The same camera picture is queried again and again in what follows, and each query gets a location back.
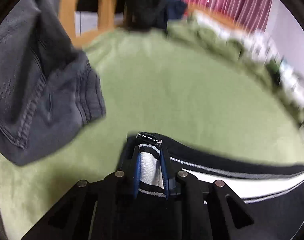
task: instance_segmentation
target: bed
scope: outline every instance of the bed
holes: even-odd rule
[[[0,210],[10,240],[21,237],[78,180],[115,170],[129,132],[165,134],[212,154],[249,163],[304,164],[296,123],[243,63],[195,48],[160,30],[131,33],[114,26],[116,0],[102,0],[98,30],[76,37],[74,4],[62,0],[59,18],[73,44],[100,75],[107,116],[82,129],[56,153],[18,167],[0,154]],[[228,17],[203,11],[242,31]]]

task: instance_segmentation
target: wooden chair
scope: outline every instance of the wooden chair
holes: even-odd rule
[[[90,43],[95,37],[103,32],[112,30],[114,26],[114,12],[117,0],[99,0],[98,6],[98,29],[87,31],[76,36],[74,15],[79,0],[61,0],[59,19],[75,47],[81,47]]]

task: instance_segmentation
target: wall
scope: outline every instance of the wall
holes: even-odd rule
[[[281,55],[304,75],[304,31],[280,0],[272,0],[266,32]]]

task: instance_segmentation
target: green sheet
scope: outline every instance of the green sheet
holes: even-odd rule
[[[131,131],[162,133],[250,163],[304,164],[293,119],[233,62],[156,30],[116,30],[85,51],[101,78],[106,118],[24,167],[0,155],[0,208],[10,240],[20,239],[78,180],[113,172]]]

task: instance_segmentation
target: black and white garment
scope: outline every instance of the black and white garment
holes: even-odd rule
[[[255,223],[249,229],[240,230],[239,239],[304,239],[304,165],[277,167],[238,162],[192,149],[166,136],[153,135],[162,140],[160,149],[148,143],[136,145],[140,157],[134,194],[144,203],[144,208],[134,209],[142,212],[141,219],[135,223],[144,225],[145,219],[150,223],[151,217],[145,214],[154,214],[152,217],[156,219],[155,212],[162,213],[156,223],[169,223],[169,226],[161,233],[172,236],[167,239],[177,239],[172,221],[177,214],[175,208],[162,209],[167,201],[171,201],[162,155],[162,149],[166,147],[173,170],[195,175],[201,187],[205,182],[223,180],[244,200]],[[119,167],[131,157],[130,152],[136,143],[135,137],[128,137]]]

